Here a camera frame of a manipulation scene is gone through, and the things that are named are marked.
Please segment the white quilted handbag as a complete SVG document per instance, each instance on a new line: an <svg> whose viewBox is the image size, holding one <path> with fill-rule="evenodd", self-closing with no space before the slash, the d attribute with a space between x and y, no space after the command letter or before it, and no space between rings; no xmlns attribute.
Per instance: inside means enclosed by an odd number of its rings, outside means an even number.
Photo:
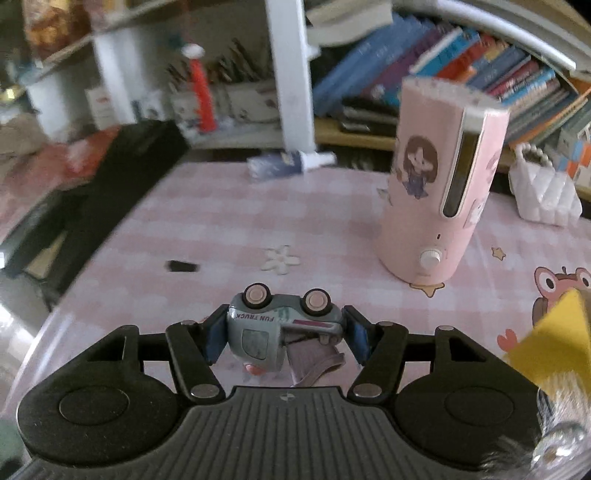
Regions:
<svg viewBox="0 0 591 480"><path fill-rule="evenodd" d="M521 143L514 152L508 177L520 217L558 227L575 225L582 215L582 204L568 174L557 171L548 155L535 145Z"/></svg>

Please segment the blue spray bottle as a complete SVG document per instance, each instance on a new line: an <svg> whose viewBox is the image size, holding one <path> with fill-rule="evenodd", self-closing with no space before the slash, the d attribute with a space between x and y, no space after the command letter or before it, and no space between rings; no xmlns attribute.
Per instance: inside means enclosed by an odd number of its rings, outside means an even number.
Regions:
<svg viewBox="0 0 591 480"><path fill-rule="evenodd" d="M337 156L332 152L274 152L246 160L250 178L257 182L301 175L336 163Z"/></svg>

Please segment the small black cap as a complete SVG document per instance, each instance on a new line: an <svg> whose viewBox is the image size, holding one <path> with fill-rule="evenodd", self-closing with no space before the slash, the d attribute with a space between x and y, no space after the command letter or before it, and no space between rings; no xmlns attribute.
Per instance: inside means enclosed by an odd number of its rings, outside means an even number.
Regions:
<svg viewBox="0 0 591 480"><path fill-rule="evenodd" d="M199 270L198 264L179 260L169 260L166 262L165 266L168 271L175 273L193 273Z"/></svg>

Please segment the white wooden bookshelf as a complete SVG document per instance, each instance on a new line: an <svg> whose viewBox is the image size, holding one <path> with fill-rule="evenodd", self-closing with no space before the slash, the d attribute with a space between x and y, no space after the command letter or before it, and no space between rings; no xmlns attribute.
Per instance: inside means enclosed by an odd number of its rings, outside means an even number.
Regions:
<svg viewBox="0 0 591 480"><path fill-rule="evenodd" d="M313 149L318 124L359 94L418 35L403 21L479 30L524 49L568 79L590 77L586 1L49 1L38 2L43 52L30 49L23 5L1 5L1 88L54 141L97 127L174 118L197 98L181 48L197 42L207 65L228 58L214 88L215 134L204 148Z"/></svg>

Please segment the yellow cardboard box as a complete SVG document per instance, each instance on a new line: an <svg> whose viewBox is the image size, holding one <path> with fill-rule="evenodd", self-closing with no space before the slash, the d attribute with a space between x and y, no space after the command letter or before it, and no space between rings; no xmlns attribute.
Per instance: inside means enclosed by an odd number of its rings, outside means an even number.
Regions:
<svg viewBox="0 0 591 480"><path fill-rule="evenodd" d="M590 295L566 293L507 354L509 365L551 398L568 382L590 393Z"/></svg>

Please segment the pink cartoon humidifier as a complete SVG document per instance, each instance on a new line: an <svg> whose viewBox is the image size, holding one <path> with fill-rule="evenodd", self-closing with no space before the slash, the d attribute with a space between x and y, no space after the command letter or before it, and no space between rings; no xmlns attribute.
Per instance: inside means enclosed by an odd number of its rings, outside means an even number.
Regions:
<svg viewBox="0 0 591 480"><path fill-rule="evenodd" d="M454 275L488 200L509 120L506 106L473 87L404 79L376 240L381 263L396 277L428 286Z"/></svg>

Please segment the grey toy truck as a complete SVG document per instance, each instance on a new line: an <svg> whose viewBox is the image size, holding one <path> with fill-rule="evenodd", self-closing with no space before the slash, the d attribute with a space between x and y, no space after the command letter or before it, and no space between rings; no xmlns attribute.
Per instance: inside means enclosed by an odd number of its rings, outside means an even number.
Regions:
<svg viewBox="0 0 591 480"><path fill-rule="evenodd" d="M228 306L228 343L252 375L290 366L294 387L311 387L346 363L337 345L345 332L342 311L325 290L304 296L273 294L253 283Z"/></svg>

